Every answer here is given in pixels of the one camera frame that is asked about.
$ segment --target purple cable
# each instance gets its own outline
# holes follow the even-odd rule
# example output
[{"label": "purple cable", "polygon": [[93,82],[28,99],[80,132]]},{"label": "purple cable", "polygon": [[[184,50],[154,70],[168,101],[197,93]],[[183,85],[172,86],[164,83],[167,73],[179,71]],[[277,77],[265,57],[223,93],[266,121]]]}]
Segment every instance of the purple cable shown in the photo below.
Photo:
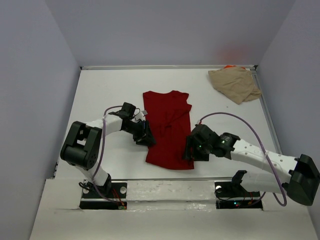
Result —
[{"label": "purple cable", "polygon": [[[273,193],[273,196],[275,197],[276,201],[277,201],[282,207],[285,207],[285,206],[287,205],[286,193],[285,193],[285,191],[284,191],[284,189],[283,189],[283,187],[282,187],[282,185],[281,185],[281,181],[280,181],[280,178],[279,178],[279,176],[278,176],[278,174],[277,174],[277,172],[276,172],[276,169],[275,169],[274,165],[272,164],[269,156],[267,155],[267,151],[266,151],[266,149],[265,149],[265,147],[264,147],[264,145],[263,145],[260,137],[258,136],[257,132],[253,129],[253,127],[252,127],[246,120],[244,120],[243,118],[241,118],[241,117],[239,117],[239,116],[237,116],[237,115],[234,115],[234,114],[232,114],[232,113],[228,113],[228,112],[214,112],[214,113],[210,113],[210,114],[205,115],[204,117],[202,117],[202,118],[200,119],[200,123],[202,122],[203,119],[205,119],[205,118],[207,118],[207,117],[209,117],[209,116],[219,115],[219,114],[221,114],[221,115],[229,115],[229,116],[232,116],[232,117],[234,117],[234,118],[236,118],[236,119],[239,119],[239,120],[241,120],[242,122],[244,122],[244,123],[251,129],[251,131],[252,131],[253,134],[255,135],[256,139],[258,140],[259,145],[260,145],[260,147],[261,147],[261,150],[262,150],[263,154],[265,155],[266,160],[268,161],[268,163],[269,163],[269,165],[270,165],[270,168],[271,168],[271,170],[272,170],[272,172],[273,172],[273,174],[274,174],[274,177],[275,177],[275,179],[276,179],[276,182],[277,182],[278,185],[279,185],[279,188],[280,188],[280,191],[281,191],[282,197],[283,197],[283,203],[280,202],[280,200],[278,199],[278,197],[277,197],[277,195],[276,195],[275,193]],[[266,194],[266,193],[264,192],[264,193],[262,194],[262,196],[261,196],[256,202],[254,202],[253,204],[256,204],[256,203],[258,203],[259,201],[261,201],[262,198],[265,196],[265,194]]]},{"label": "purple cable", "polygon": [[100,159],[99,159],[99,162],[98,162],[98,165],[96,166],[96,170],[94,171],[94,174],[92,175],[92,178],[91,178],[91,181],[92,181],[92,184],[94,186],[94,189],[96,190],[96,192],[99,194],[100,197],[102,197],[103,199],[105,200],[108,200],[109,202],[113,202],[113,203],[118,203],[117,201],[113,201],[109,198],[107,198],[106,196],[104,196],[98,189],[96,183],[95,183],[95,176],[97,175],[98,171],[99,171],[99,168],[101,166],[101,163],[102,163],[102,159],[103,159],[103,156],[104,156],[104,151],[105,151],[105,143],[106,143],[106,120],[105,120],[105,117],[106,117],[106,114],[107,112],[110,110],[110,109],[115,109],[115,108],[121,108],[122,105],[119,105],[119,106],[112,106],[112,107],[109,107],[107,108],[105,111],[104,111],[104,114],[103,114],[103,118],[102,118],[102,146],[101,146],[101,153],[100,153]]}]

